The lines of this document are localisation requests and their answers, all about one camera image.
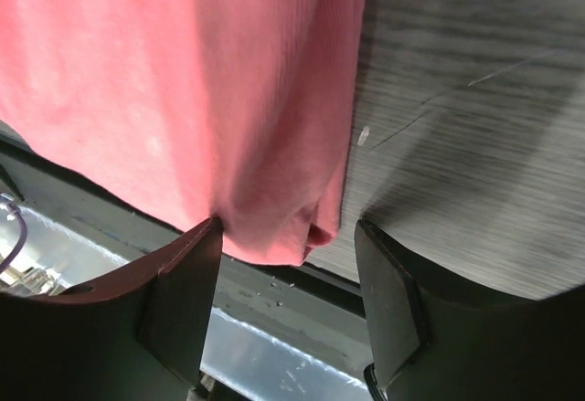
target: wire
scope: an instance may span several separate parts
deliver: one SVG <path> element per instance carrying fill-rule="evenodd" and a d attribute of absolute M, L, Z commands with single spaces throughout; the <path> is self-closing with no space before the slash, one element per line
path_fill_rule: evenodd
<path fill-rule="evenodd" d="M 388 401 L 384 392 L 378 387 L 378 380 L 376 379 L 376 373 L 374 372 L 374 364 L 369 364 L 364 369 L 364 379 L 366 380 L 367 390 L 374 401 Z"/>
<path fill-rule="evenodd" d="M 20 214 L 20 209 L 16 206 L 12 201 L 4 194 L 0 194 L 0 209 L 4 209 L 8 212 L 6 219 L 8 221 L 16 220 L 18 226 L 20 227 L 20 235 L 18 236 L 18 241 L 16 242 L 15 246 L 12 248 L 10 253 L 0 262 L 0 273 L 4 272 L 8 269 L 8 266 L 14 261 L 14 259 L 18 256 L 22 247 L 27 242 L 27 235 L 28 235 L 28 228 L 27 223 Z"/>

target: pink fabric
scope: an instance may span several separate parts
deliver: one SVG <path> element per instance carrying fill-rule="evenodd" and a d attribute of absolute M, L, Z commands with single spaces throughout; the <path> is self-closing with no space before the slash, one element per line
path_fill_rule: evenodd
<path fill-rule="evenodd" d="M 0 0 L 0 119 L 224 250 L 300 264 L 339 224 L 364 0 Z"/>

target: dark wooden table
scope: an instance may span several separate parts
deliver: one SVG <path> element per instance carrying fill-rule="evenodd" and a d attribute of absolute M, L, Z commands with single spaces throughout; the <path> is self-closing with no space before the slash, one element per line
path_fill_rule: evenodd
<path fill-rule="evenodd" d="M 499 290 L 585 282 L 584 45 L 585 0 L 367 0 L 343 225 L 310 260 L 355 280 L 367 212 Z"/>

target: white speck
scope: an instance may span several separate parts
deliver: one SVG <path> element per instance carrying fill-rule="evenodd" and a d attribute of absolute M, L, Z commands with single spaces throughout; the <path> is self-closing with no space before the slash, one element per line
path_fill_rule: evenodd
<path fill-rule="evenodd" d="M 282 390 L 288 390 L 289 392 L 292 392 L 293 391 L 289 386 L 287 386 L 286 383 L 284 383 L 284 380 L 281 380 L 281 382 L 282 382 L 282 384 L 281 384 L 281 389 Z"/>
<path fill-rule="evenodd" d="M 362 130 L 362 132 L 359 134 L 359 139 L 357 140 L 357 145 L 359 145 L 360 147 L 366 143 L 366 139 L 369 136 L 369 127 L 366 126 L 364 127 L 364 130 Z"/>
<path fill-rule="evenodd" d="M 492 72 L 491 74 L 487 74 L 486 76 L 481 77 L 480 79 L 475 79 L 473 81 L 470 81 L 467 84 L 467 86 L 468 87 L 474 86 L 475 84 L 481 83 L 482 81 L 486 81 L 487 79 L 492 79 L 493 77 L 497 77 L 498 75 L 501 75 L 505 72 L 508 72 L 509 70 L 516 69 L 519 66 L 526 65 L 526 63 L 530 63 L 531 61 L 534 61 L 536 59 L 548 57 L 548 56 L 550 56 L 552 54 L 556 54 L 556 53 L 557 53 L 556 49 L 549 49 L 547 51 L 536 54 L 535 56 L 532 56 L 530 58 L 526 58 L 522 61 L 518 61 L 517 63 L 514 63 L 513 65 L 509 65 L 509 66 L 506 66 L 505 68 L 498 69 L 498 70 Z"/>
<path fill-rule="evenodd" d="M 151 136 L 148 139 L 147 147 L 148 147 L 148 151 L 153 156 L 158 157 L 158 156 L 163 154 L 163 144 L 156 136 Z"/>

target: wood grain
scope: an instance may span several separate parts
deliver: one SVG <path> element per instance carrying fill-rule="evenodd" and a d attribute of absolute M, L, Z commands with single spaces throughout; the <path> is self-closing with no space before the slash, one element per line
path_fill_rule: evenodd
<path fill-rule="evenodd" d="M 367 213 L 499 290 L 585 282 L 584 36 L 585 0 L 367 0 L 343 225 L 309 261 L 356 280 Z"/>

